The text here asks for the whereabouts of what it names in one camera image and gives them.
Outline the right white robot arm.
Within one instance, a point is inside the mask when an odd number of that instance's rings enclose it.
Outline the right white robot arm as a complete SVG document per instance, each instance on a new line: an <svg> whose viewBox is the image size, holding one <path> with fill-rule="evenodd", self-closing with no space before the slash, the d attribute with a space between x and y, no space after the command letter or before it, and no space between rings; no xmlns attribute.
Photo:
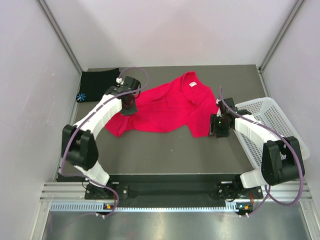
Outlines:
<svg viewBox="0 0 320 240"><path fill-rule="evenodd" d="M218 112L210 116L209 135L226 138L234 130L262 151L259 167L232 180L237 197L245 198L255 187L275 186L304 177L303 156L296 137L284 137L258 122L248 110L238 109L232 98L219 99L216 105Z"/></svg>

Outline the red polo shirt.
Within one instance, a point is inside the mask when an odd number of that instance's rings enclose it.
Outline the red polo shirt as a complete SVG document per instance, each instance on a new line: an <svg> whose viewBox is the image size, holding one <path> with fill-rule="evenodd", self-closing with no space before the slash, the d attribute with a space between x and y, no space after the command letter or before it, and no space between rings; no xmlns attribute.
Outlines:
<svg viewBox="0 0 320 240"><path fill-rule="evenodd" d="M132 130L169 133L187 126L194 138L201 138L209 135L211 115L219 110L213 91L194 71L142 92L136 107L133 115L114 115L105 128L120 137Z"/></svg>

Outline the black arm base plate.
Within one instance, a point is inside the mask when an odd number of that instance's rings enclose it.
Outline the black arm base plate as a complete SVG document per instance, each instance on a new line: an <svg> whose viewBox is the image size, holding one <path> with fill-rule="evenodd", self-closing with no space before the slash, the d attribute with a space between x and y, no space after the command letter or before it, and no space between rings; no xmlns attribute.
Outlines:
<svg viewBox="0 0 320 240"><path fill-rule="evenodd" d="M208 197L210 200L260 200L262 188L237 190L231 182L109 182L120 200L137 197Z"/></svg>

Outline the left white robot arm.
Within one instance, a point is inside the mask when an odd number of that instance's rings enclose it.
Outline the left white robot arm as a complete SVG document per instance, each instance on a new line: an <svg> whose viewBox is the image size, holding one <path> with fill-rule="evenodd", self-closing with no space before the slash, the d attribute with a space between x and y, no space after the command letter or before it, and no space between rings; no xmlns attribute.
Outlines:
<svg viewBox="0 0 320 240"><path fill-rule="evenodd" d="M96 192L102 198L109 198L114 191L110 175L98 161L99 151L96 138L113 116L120 113L125 116L135 114L136 92L140 92L141 83L126 76L118 77L116 85L111 86L96 106L81 120L62 129L61 157L65 163L73 165L89 182L96 186Z"/></svg>

